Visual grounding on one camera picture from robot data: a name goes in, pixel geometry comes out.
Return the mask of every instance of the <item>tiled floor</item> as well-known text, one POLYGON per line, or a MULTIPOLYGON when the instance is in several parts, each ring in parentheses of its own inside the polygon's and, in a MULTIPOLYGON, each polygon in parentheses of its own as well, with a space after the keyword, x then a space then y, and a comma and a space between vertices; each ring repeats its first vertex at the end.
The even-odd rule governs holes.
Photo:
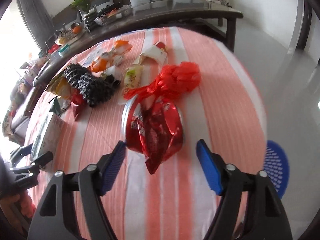
POLYGON ((287 53, 246 20, 237 21, 235 55, 260 89, 268 139, 279 143, 289 159, 282 201, 293 239, 298 239, 320 207, 320 69, 305 52, 295 52, 285 62, 287 53))

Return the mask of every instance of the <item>table leg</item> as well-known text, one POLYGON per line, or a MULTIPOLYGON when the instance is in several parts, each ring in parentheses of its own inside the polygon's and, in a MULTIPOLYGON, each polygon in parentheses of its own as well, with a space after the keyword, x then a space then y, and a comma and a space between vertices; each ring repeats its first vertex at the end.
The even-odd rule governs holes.
POLYGON ((236 18, 227 19, 227 33, 226 33, 226 46, 232 52, 235 49, 236 40, 236 18))
POLYGON ((218 18, 218 26, 219 27, 223 26, 223 18, 218 18))

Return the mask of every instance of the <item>blue gripper pad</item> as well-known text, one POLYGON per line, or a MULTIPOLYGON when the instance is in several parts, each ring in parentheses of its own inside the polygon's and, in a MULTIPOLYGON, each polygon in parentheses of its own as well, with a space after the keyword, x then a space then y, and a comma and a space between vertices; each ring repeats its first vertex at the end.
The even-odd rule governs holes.
POLYGON ((111 154, 109 154, 108 162, 102 174, 101 195, 105 195, 112 189, 116 180, 120 167, 125 157, 125 143, 119 141, 111 154))
POLYGON ((223 159, 220 155, 212 153, 203 139, 197 142, 196 153, 210 189, 217 195, 222 195, 222 174, 226 166, 223 159))

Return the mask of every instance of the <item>pink and white striped sheet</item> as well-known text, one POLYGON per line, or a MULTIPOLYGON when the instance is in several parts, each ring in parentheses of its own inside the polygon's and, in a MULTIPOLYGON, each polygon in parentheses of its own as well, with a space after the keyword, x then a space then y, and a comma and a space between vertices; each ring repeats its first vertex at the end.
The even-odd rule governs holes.
MULTIPOLYGON (((193 92, 176 101, 185 131, 185 144, 179 153, 149 175, 144 156, 127 151, 112 190, 102 198, 109 221, 120 240, 203 239, 219 198, 204 177, 196 157, 196 142, 204 139, 226 163, 233 163, 244 172, 259 171, 266 146, 266 114, 261 97, 244 67, 221 42, 176 27, 124 34, 93 46, 68 63, 83 64, 90 53, 110 50, 117 39, 129 40, 133 45, 120 66, 122 71, 146 48, 163 41, 169 49, 166 63, 196 62, 202 81, 193 92)), ((157 63, 147 60, 141 86, 152 82, 160 69, 157 63)), ((47 102, 53 97, 44 92, 37 103, 26 145, 33 142, 39 120, 48 111, 47 102)), ((117 99, 115 95, 96 108, 86 108, 76 122, 70 109, 63 114, 65 124, 54 157, 54 170, 80 171, 110 153, 117 141, 124 139, 121 133, 124 106, 118 105, 117 99)), ((39 185, 30 191, 36 205, 48 179, 48 174, 41 172, 39 185)), ((82 236, 89 239, 79 194, 75 201, 82 236)), ((244 209, 243 202, 239 217, 244 209)))

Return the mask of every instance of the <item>orange snack bag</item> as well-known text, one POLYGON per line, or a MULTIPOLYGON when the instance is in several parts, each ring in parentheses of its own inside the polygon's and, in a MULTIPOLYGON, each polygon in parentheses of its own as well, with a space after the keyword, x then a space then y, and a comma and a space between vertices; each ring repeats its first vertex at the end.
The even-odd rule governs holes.
POLYGON ((104 71, 113 65, 118 66, 124 59, 124 54, 129 52, 131 48, 132 45, 129 44, 129 41, 115 41, 111 51, 104 52, 98 56, 94 61, 92 61, 89 69, 92 72, 97 73, 104 71))

